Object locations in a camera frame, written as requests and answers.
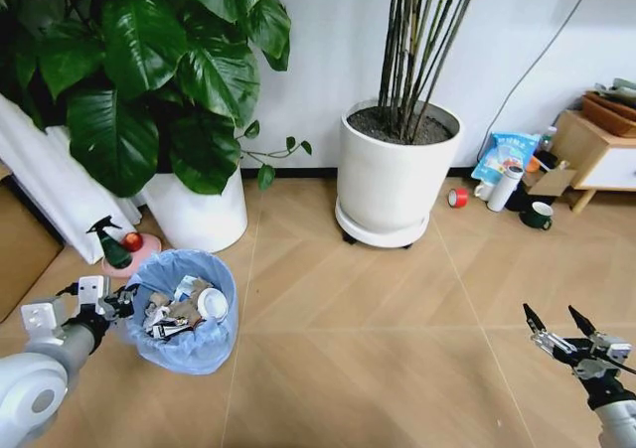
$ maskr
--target white flower pot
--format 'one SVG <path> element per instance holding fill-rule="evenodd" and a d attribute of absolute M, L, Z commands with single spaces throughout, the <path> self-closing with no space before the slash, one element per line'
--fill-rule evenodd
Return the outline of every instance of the white flower pot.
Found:
<path fill-rule="evenodd" d="M 240 169 L 220 195 L 199 195 L 172 174 L 155 175 L 141 192 L 172 246 L 217 252 L 247 228 Z"/>
<path fill-rule="evenodd" d="M 402 247 L 426 231 L 430 210 L 462 136 L 457 116 L 430 104 L 427 114 L 453 137 L 432 145 L 397 145 L 355 130 L 347 118 L 367 107 L 367 100 L 342 116 L 336 219 L 353 238 L 378 247 Z"/>

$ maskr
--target green spray bottle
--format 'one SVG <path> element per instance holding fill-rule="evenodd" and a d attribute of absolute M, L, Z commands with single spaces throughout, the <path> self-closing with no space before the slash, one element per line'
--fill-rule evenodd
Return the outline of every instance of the green spray bottle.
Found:
<path fill-rule="evenodd" d="M 132 255 L 130 254 L 128 249 L 115 241 L 105 231 L 105 228 L 107 227 L 116 227 L 117 229 L 121 229 L 121 226 L 113 223 L 111 219 L 111 216 L 102 218 L 97 223 L 95 223 L 86 233 L 96 232 L 97 237 L 99 238 L 99 243 L 101 244 L 101 248 L 103 249 L 103 257 L 106 258 L 108 264 L 110 264 L 115 269 L 123 269 L 124 267 L 128 267 L 132 262 Z"/>

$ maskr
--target cardboard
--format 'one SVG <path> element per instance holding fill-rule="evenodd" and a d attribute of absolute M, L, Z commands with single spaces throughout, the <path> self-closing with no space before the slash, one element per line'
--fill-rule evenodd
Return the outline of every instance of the cardboard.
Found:
<path fill-rule="evenodd" d="M 528 195 L 560 197 L 576 175 L 576 170 L 554 169 L 549 172 L 525 173 L 522 182 Z"/>
<path fill-rule="evenodd" d="M 62 249 L 13 194 L 0 164 L 0 322 L 31 289 Z M 60 288 L 51 288 L 55 294 Z"/>

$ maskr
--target plant pot saucer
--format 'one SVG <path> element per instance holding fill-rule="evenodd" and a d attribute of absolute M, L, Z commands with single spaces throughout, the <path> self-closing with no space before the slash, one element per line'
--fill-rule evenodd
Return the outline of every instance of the plant pot saucer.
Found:
<path fill-rule="evenodd" d="M 141 235 L 143 236 L 143 246 L 141 246 L 138 251 L 132 253 L 132 262 L 129 266 L 123 269 L 115 269 L 108 264 L 105 257 L 101 259 L 101 270 L 106 276 L 122 279 L 128 278 L 135 273 L 139 264 L 148 259 L 155 252 L 161 252 L 161 239 L 146 232 L 143 232 Z"/>
<path fill-rule="evenodd" d="M 420 224 L 392 232 L 373 232 L 354 222 L 336 201 L 336 220 L 350 237 L 375 247 L 405 247 L 420 239 L 428 227 L 429 215 Z"/>

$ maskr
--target plastic bag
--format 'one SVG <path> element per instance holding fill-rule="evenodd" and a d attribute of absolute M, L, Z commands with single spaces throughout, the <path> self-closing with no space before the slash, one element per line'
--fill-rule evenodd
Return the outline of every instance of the plastic bag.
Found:
<path fill-rule="evenodd" d="M 152 339 L 143 329 L 144 309 L 153 291 L 174 299 L 174 291 L 190 274 L 215 285 L 228 299 L 227 318 L 221 323 L 205 321 L 196 330 L 169 341 Z M 190 249 L 171 249 L 153 254 L 128 281 L 140 284 L 133 299 L 134 315 L 125 324 L 127 342 L 137 346 L 139 355 L 153 364 L 176 373 L 204 375 L 215 372 L 225 362 L 237 338 L 239 303 L 237 287 L 228 267 L 211 254 Z"/>
<path fill-rule="evenodd" d="M 508 167 L 524 170 L 541 139 L 541 135 L 526 133 L 493 133 L 492 137 L 492 145 L 471 175 L 492 185 L 499 183 Z"/>

